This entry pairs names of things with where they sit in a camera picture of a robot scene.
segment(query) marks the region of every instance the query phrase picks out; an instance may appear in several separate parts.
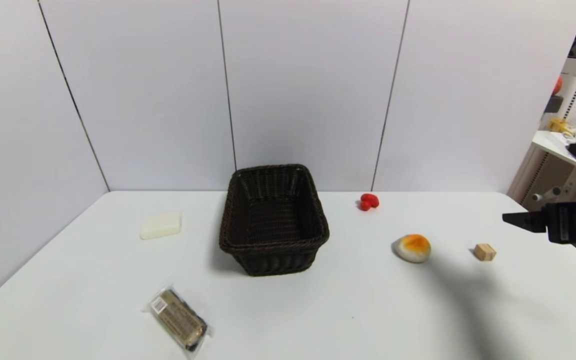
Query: yellow object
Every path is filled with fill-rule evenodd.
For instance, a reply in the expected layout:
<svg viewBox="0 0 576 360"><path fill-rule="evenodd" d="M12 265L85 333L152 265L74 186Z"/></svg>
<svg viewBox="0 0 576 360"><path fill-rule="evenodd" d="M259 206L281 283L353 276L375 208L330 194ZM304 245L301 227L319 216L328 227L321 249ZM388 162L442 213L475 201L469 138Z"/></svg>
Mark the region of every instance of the yellow object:
<svg viewBox="0 0 576 360"><path fill-rule="evenodd" d="M572 130L566 120L562 118L551 118L548 124L548 130L556 133L571 133Z"/></svg>

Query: wicker basket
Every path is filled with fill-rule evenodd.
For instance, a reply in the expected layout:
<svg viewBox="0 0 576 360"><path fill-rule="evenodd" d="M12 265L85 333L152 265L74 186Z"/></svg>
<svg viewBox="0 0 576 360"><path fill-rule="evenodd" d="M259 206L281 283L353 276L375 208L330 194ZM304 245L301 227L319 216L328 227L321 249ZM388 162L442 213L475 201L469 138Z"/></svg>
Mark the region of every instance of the wicker basket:
<svg viewBox="0 0 576 360"><path fill-rule="evenodd" d="M329 235L306 166L259 166L232 175L219 247L233 255L249 275L304 271Z"/></svg>

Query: orange yolk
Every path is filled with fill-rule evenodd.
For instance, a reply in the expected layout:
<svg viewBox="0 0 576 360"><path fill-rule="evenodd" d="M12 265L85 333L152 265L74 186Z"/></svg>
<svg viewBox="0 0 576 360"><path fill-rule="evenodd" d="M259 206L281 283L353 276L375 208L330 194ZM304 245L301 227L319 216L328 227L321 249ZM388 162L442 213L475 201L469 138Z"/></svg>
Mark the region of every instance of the orange yolk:
<svg viewBox="0 0 576 360"><path fill-rule="evenodd" d="M419 234L407 235L401 239L404 248L416 253L425 253L430 250L428 239Z"/></svg>

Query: toy egg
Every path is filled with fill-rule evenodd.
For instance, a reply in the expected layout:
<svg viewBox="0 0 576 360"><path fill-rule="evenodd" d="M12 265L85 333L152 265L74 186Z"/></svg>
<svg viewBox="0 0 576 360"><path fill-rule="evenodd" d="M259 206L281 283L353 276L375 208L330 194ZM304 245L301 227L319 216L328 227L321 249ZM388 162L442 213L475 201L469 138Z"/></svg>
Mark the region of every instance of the toy egg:
<svg viewBox="0 0 576 360"><path fill-rule="evenodd" d="M411 263L423 263L430 257L430 242L419 234L405 235L392 244L392 249Z"/></svg>

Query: wooden cube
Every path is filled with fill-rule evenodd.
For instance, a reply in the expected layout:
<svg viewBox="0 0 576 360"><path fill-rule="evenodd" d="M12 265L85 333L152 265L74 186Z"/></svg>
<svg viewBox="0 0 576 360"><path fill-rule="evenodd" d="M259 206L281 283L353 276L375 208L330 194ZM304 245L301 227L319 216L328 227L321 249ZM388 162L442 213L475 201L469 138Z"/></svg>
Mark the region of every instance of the wooden cube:
<svg viewBox="0 0 576 360"><path fill-rule="evenodd" d="M495 249L489 244L477 244L474 253L477 259L482 262L491 262L497 255Z"/></svg>

